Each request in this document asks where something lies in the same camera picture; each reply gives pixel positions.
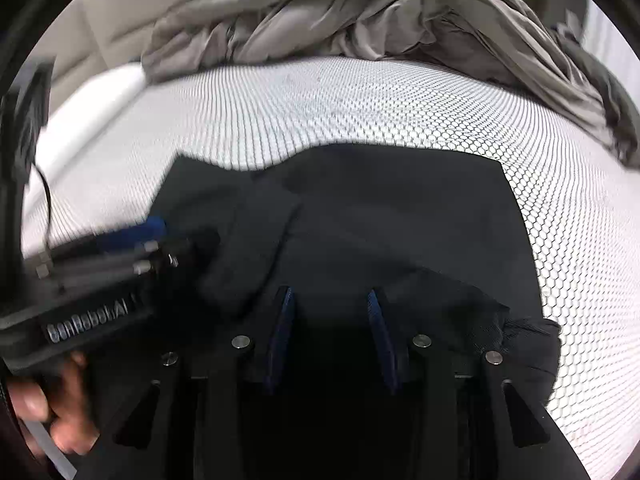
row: mattress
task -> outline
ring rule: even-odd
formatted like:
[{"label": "mattress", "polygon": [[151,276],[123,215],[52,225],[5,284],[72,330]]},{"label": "mattress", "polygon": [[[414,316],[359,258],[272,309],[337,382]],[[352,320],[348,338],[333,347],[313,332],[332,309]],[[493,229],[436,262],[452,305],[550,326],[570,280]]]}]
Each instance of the mattress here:
[{"label": "mattress", "polygon": [[[89,78],[66,99],[49,118],[38,139],[36,164],[47,181],[53,184],[71,160],[102,133],[145,86],[140,63],[129,63]],[[44,186],[32,171],[23,211],[28,213],[43,196]]]},{"label": "mattress", "polygon": [[[142,219],[176,153],[236,170],[331,142],[498,160],[543,313],[562,326],[550,414],[593,480],[612,478],[640,440],[640,173],[528,96],[401,60],[220,66],[142,89],[91,137],[53,178],[59,242]],[[45,218],[31,199],[26,251],[42,245]]]}]

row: headboard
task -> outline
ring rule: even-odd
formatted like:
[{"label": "headboard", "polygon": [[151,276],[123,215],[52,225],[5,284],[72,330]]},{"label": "headboard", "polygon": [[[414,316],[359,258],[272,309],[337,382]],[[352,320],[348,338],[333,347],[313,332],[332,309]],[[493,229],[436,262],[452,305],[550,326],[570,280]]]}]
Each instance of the headboard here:
[{"label": "headboard", "polygon": [[55,57],[49,110],[83,82],[139,59],[156,19],[177,0],[73,0],[31,51]]}]

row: finger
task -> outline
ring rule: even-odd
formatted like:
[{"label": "finger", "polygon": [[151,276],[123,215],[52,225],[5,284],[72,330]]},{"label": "finger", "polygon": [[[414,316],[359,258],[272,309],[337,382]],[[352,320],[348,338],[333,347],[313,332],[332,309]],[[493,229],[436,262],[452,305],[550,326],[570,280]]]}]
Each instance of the finger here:
[{"label": "finger", "polygon": [[74,350],[70,357],[80,368],[86,368],[86,357],[82,352]]},{"label": "finger", "polygon": [[64,453],[83,455],[89,452],[98,440],[98,431],[90,422],[80,425],[75,421],[59,418],[50,428],[51,439]]},{"label": "finger", "polygon": [[83,419],[88,411],[88,399],[84,393],[82,370],[73,359],[62,365],[61,387],[51,397],[51,409],[61,418]]},{"label": "finger", "polygon": [[49,418],[47,397],[36,383],[12,381],[9,383],[8,389],[15,415],[18,418],[40,422]]}]

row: human hand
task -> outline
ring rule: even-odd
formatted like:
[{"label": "human hand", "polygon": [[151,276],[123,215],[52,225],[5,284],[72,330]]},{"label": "human hand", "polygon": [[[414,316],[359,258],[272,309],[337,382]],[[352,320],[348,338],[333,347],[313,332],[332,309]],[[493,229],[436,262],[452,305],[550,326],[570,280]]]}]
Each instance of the human hand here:
[{"label": "human hand", "polygon": [[[86,358],[72,352],[62,365],[62,387],[51,398],[33,381],[12,379],[8,383],[9,396],[20,420],[46,422],[52,412],[57,416],[50,427],[53,442],[65,453],[88,453],[99,433],[90,416],[90,405],[82,382]],[[20,424],[29,449],[36,457],[44,452]]]}]

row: metal screw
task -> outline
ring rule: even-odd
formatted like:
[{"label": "metal screw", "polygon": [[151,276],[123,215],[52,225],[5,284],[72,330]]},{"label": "metal screw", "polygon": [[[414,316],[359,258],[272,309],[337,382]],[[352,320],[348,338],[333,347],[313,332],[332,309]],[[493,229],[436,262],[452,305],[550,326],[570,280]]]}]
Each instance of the metal screw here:
[{"label": "metal screw", "polygon": [[164,366],[175,365],[178,362],[178,354],[175,352],[167,352],[166,354],[162,354],[160,359]]},{"label": "metal screw", "polygon": [[233,348],[247,348],[251,344],[251,338],[245,335],[237,335],[235,338],[231,340],[231,346]]},{"label": "metal screw", "polygon": [[502,362],[502,354],[500,352],[496,352],[495,350],[489,350],[486,354],[484,354],[484,358],[492,365],[499,365]]},{"label": "metal screw", "polygon": [[149,260],[141,260],[133,264],[133,272],[137,275],[145,274],[152,269],[151,262]]},{"label": "metal screw", "polygon": [[431,338],[428,335],[418,334],[414,337],[414,345],[418,348],[427,348],[431,346]]}]

